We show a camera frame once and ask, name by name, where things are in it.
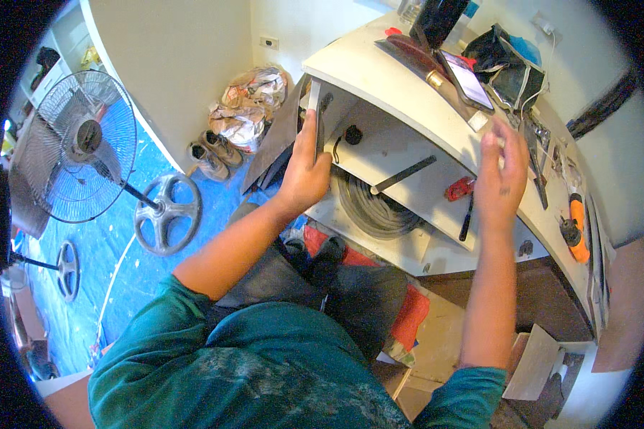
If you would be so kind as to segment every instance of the person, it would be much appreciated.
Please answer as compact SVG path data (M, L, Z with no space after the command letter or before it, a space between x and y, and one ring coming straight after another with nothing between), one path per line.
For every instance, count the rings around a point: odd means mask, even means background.
M327 192L331 156L315 160L316 134L309 110L275 196L242 205L103 356L88 383L96 426L411 427L369 370L406 294L401 271L339 266L338 239L299 271L277 245ZM458 369L413 427L488 427L498 405L515 327L512 229L527 159L523 137L494 118L481 140L481 254Z

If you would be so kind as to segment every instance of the phone screen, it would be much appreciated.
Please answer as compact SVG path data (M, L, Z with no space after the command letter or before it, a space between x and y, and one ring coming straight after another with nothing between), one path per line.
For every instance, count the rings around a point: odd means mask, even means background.
M441 53L447 59L448 65L463 89L465 96L472 99L472 101L493 109L494 106L492 106L491 100L489 100L487 93L484 92L484 88L477 80L477 76L472 73L468 65L464 64L463 60L457 56L451 55L446 51L441 51Z

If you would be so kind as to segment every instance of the left hand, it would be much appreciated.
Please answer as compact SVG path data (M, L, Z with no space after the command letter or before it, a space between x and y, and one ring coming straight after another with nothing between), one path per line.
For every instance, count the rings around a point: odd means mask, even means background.
M308 109L306 121L293 144L293 154L283 176L282 187L272 198L291 217L300 215L322 199L329 188L332 155L317 154L317 115Z

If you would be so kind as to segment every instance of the black pants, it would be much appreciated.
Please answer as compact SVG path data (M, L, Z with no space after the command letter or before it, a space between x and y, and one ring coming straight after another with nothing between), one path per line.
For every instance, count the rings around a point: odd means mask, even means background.
M230 224L258 208L241 204ZM312 259L307 267L293 267L281 240L267 248L246 275L210 308L209 329L226 316L249 305L285 301L320 310L341 325L368 362L382 350L406 296L403 271L393 267L336 266Z

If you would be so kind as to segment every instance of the fan pole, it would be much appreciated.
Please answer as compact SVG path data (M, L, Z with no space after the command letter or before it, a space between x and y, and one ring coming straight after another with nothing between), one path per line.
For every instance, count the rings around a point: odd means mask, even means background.
M31 258L28 258L26 256L21 255L20 253L17 253L17 252L11 252L9 257L10 257L11 260L26 262L26 263L30 263L32 265L42 266L43 268L48 268L48 269L55 270L55 271L60 270L60 267L58 267L56 265L51 265L49 263L45 263L45 262L41 262L41 261L35 261L35 260L31 259Z
M140 193L135 187L128 183L124 183L124 190L133 195L137 200L143 201L146 205L152 207L153 210L160 210L160 206L147 196Z

